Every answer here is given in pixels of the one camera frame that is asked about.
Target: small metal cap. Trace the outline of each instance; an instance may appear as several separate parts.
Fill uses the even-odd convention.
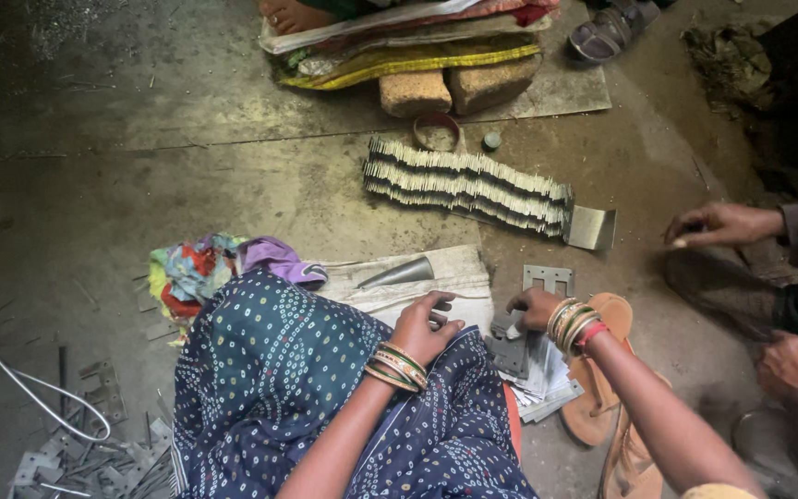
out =
[[[496,131],[486,133],[485,138],[482,139],[482,148],[488,152],[493,152],[498,147],[501,147],[501,134]]]

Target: purple cloth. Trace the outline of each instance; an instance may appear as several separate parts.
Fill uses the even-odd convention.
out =
[[[238,255],[242,261],[242,274],[265,268],[282,279],[312,290],[328,282],[325,267],[303,263],[291,246],[269,235],[239,244]]]

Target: blue printed sari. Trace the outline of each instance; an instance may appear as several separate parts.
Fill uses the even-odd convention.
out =
[[[175,369],[180,497],[272,498],[356,388],[392,329],[266,271],[203,307]],[[460,331],[429,386],[393,398],[347,497],[535,497],[479,330]]]

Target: stack of metal pins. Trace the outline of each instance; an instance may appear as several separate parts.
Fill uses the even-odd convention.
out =
[[[561,235],[571,219],[568,184],[520,173],[482,154],[417,151],[375,136],[363,170],[365,189],[403,204],[478,211],[548,236]]]

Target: brick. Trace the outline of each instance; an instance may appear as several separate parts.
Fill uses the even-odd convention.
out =
[[[412,118],[430,111],[451,109],[451,94],[442,70],[415,71],[382,76],[381,106],[388,115]]]
[[[515,98],[531,85],[541,60],[541,54],[534,54],[488,66],[450,68],[449,90],[455,112],[470,115]]]

